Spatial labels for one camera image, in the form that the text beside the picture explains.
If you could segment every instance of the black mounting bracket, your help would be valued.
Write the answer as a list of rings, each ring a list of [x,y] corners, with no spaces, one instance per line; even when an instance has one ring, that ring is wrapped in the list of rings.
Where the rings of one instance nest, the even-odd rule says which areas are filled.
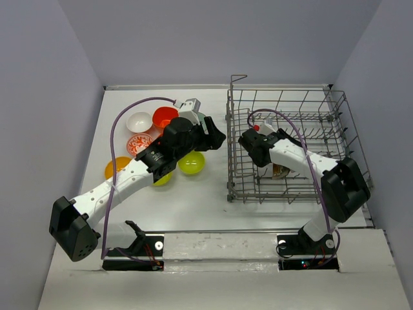
[[[326,234],[318,242],[313,244],[303,244],[298,234],[279,234],[277,235],[277,253],[280,257],[288,258],[295,255],[315,255],[322,254],[321,247],[324,248],[326,255],[333,255],[335,251],[334,241],[331,234]]]

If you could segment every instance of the dish rack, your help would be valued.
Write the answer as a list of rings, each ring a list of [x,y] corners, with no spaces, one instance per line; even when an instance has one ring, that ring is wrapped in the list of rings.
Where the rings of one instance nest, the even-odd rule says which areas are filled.
[[[235,86],[247,75],[231,76],[227,101],[228,143],[228,196],[227,200],[245,202],[317,202],[320,203],[314,184],[297,172],[290,171],[284,178],[273,180],[272,167],[258,168],[246,150],[238,143],[240,135],[249,127],[248,115],[257,109],[267,108],[282,112],[291,119],[312,152],[343,159],[354,158],[369,187],[373,188],[370,170],[361,145],[354,118],[342,91],[330,87],[314,89],[260,89]],[[292,127],[274,113],[257,113],[252,122],[259,124],[272,118],[274,128],[282,128],[297,138]]]

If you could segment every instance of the cable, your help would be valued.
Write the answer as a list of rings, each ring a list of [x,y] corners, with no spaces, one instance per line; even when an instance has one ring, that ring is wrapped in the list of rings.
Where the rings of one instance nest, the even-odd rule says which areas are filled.
[[[147,102],[147,101],[152,101],[152,100],[163,100],[163,101],[169,101],[172,104],[175,103],[175,100],[170,99],[170,98],[165,98],[165,97],[150,97],[150,98],[146,98],[146,99],[142,99],[139,101],[136,101],[135,103],[129,105],[127,108],[124,108],[119,115],[116,117],[113,125],[112,125],[112,129],[110,130],[110,154],[112,156],[112,163],[113,163],[113,178],[112,178],[112,188],[110,189],[110,194],[109,194],[109,198],[108,198],[108,203],[106,205],[106,211],[105,211],[105,222],[103,224],[103,237],[102,237],[102,253],[101,253],[101,259],[103,260],[107,254],[107,252],[109,251],[109,249],[106,248],[106,235],[108,232],[108,223],[109,223],[109,213],[110,213],[110,207],[112,205],[112,200],[114,199],[114,192],[115,192],[115,186],[116,186],[116,156],[115,156],[115,147],[114,147],[114,134],[115,134],[115,128],[117,125],[117,122],[119,121],[119,119],[121,118],[121,116],[123,114],[125,114],[128,110],[130,110],[131,108],[140,105],[141,103]],[[135,258],[132,258],[131,256],[127,256],[125,255],[122,251],[120,251],[119,249],[117,249],[122,255],[129,257],[131,260],[135,260],[138,262],[142,262],[140,260],[136,260]]]
[[[323,251],[323,259],[322,259],[321,263],[323,263],[323,262],[324,262],[324,260],[325,260],[325,251],[324,251],[324,247],[321,247],[321,250]]]
[[[314,266],[312,269],[318,269],[318,268],[321,268],[321,267],[323,267],[323,266],[326,266],[326,264],[328,264],[329,262],[331,262],[332,259],[333,259],[333,258],[335,257],[335,255],[337,254],[338,248],[339,248],[339,246],[340,246],[341,237],[340,237],[340,234],[339,234],[339,232],[338,232],[337,229],[336,229],[334,232],[337,234],[337,245],[336,245],[336,248],[334,249],[333,254],[331,254],[331,256],[330,256],[325,262],[323,262],[323,263],[320,264],[320,265]]]
[[[307,150],[307,145],[305,144],[304,138],[303,138],[302,135],[299,133],[298,128],[294,125],[294,123],[291,121],[291,119],[289,119],[288,117],[286,117],[284,114],[282,114],[282,113],[280,113],[280,112],[278,112],[278,111],[276,111],[276,110],[273,110],[273,109],[271,109],[271,108],[264,108],[264,109],[263,109],[263,108],[259,108],[259,109],[257,109],[257,110],[252,111],[252,112],[248,115],[248,118],[247,118],[247,123],[248,123],[248,126],[249,126],[249,127],[253,127],[253,125],[251,124],[251,117],[252,117],[255,113],[258,113],[258,112],[270,112],[270,113],[274,113],[274,114],[277,114],[277,115],[281,116],[283,119],[285,119],[285,120],[291,125],[291,127],[292,127],[292,128],[294,129],[294,131],[296,132],[296,134],[297,134],[297,136],[298,136],[298,139],[299,139],[299,141],[301,142],[301,146],[302,146],[302,148],[303,148],[303,150],[304,150],[304,154],[305,154],[305,157],[306,157],[306,159],[307,159],[308,167],[310,168],[312,181],[313,181],[313,183],[314,183],[314,187],[316,188],[317,194],[318,194],[319,199],[320,199],[320,202],[321,202],[321,207],[323,208],[323,213],[324,213],[324,217],[325,217],[325,225],[327,226],[327,231],[328,231],[329,234],[332,234],[331,226],[330,226],[330,220],[328,219],[327,207],[326,207],[326,205],[325,205],[325,202],[324,202],[324,199],[323,199],[323,195],[322,195],[322,193],[321,193],[321,189],[320,189],[320,186],[319,186],[318,181],[317,181],[317,175],[316,175],[316,172],[314,171],[314,168],[313,168],[313,166],[312,166],[312,162],[311,162],[310,157],[307,156],[307,151],[308,151],[308,150]],[[335,229],[334,231],[335,231],[336,234],[337,234],[337,245],[336,245],[336,249],[335,249],[334,253],[332,254],[332,256],[331,256],[328,260],[326,260],[326,261],[325,261],[324,263],[322,263],[321,265],[315,266],[315,268],[323,267],[324,265],[326,265],[327,263],[329,263],[329,262],[333,259],[333,257],[337,254],[338,248],[339,248],[339,246],[340,246],[340,234],[339,234],[339,232],[338,232],[337,229]]]
[[[119,253],[121,253],[123,256],[129,258],[130,260],[133,260],[135,262],[138,263],[144,263],[147,264],[148,262],[146,260],[138,260],[137,258],[134,258],[133,256],[130,256],[129,254],[126,254],[125,252],[123,252],[123,250],[121,250],[120,248],[116,247],[115,248]]]

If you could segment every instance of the yellow-green bowl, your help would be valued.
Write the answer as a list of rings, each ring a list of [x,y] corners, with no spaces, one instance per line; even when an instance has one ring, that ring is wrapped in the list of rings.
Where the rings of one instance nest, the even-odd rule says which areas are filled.
[[[178,161],[178,167],[187,175],[200,173],[205,166],[205,157],[201,152],[192,151]]]
[[[157,180],[157,181],[154,183],[154,186],[162,186],[162,185],[165,185],[166,183],[169,182],[169,180],[171,179],[171,177],[172,177],[172,171],[169,172],[168,174],[166,174],[165,176],[163,176],[162,178],[160,178],[159,180]]]

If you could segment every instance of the white wall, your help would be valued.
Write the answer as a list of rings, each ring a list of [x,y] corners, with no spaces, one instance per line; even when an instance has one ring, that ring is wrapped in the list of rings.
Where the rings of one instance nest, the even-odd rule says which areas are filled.
[[[376,190],[369,209],[386,229],[413,305],[413,2],[383,0],[341,71]]]
[[[380,0],[59,0],[104,85],[331,83]]]
[[[56,0],[0,9],[0,309],[37,309],[54,200],[74,196],[103,89]]]

